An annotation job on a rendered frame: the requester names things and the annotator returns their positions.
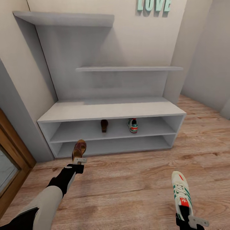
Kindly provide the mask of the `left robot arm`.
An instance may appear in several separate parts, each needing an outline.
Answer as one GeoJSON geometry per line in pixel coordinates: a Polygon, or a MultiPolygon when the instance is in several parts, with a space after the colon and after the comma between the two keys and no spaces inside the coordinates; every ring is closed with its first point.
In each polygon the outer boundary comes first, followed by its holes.
{"type": "Polygon", "coordinates": [[[56,212],[77,173],[83,173],[86,158],[74,158],[49,185],[0,230],[50,230],[56,212]]]}

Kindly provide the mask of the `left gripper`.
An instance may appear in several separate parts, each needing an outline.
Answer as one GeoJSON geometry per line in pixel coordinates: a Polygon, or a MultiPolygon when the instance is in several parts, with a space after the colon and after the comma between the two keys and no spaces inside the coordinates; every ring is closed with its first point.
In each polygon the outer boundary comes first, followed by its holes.
{"type": "Polygon", "coordinates": [[[74,166],[74,167],[77,169],[77,173],[83,173],[84,165],[73,165],[73,164],[68,164],[67,166],[74,166]]]}

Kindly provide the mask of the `gym shoe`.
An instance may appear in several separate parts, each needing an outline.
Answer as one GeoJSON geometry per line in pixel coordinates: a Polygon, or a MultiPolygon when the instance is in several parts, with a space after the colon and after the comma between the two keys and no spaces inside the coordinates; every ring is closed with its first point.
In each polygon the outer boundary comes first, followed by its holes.
{"type": "Polygon", "coordinates": [[[138,123],[137,120],[134,118],[128,118],[127,125],[132,133],[136,133],[138,130],[138,123]]]}
{"type": "Polygon", "coordinates": [[[172,173],[172,185],[174,188],[176,213],[180,220],[189,222],[188,216],[193,216],[192,203],[188,183],[181,172],[174,171],[172,173]]]}

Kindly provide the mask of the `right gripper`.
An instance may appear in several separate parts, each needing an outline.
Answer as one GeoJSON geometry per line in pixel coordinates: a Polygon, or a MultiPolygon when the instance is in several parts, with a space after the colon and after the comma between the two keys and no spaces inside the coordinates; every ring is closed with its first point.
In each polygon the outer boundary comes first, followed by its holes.
{"type": "Polygon", "coordinates": [[[205,230],[203,226],[197,225],[197,229],[191,228],[187,221],[180,220],[176,213],[176,224],[180,226],[180,230],[205,230]]]}

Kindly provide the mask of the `sandal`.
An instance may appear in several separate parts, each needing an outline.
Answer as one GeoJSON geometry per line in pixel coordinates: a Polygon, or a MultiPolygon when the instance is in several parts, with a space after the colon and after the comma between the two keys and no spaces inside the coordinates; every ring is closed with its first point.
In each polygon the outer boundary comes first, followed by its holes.
{"type": "Polygon", "coordinates": [[[107,126],[108,126],[108,121],[107,120],[101,120],[101,127],[102,127],[102,132],[103,133],[106,133],[107,126]]]}
{"type": "MultiPolygon", "coordinates": [[[[74,150],[72,153],[72,160],[74,161],[74,158],[76,157],[81,158],[82,155],[85,153],[85,151],[86,151],[86,142],[85,140],[81,139],[74,146],[74,150]]],[[[78,164],[81,165],[81,163],[78,164]]]]}

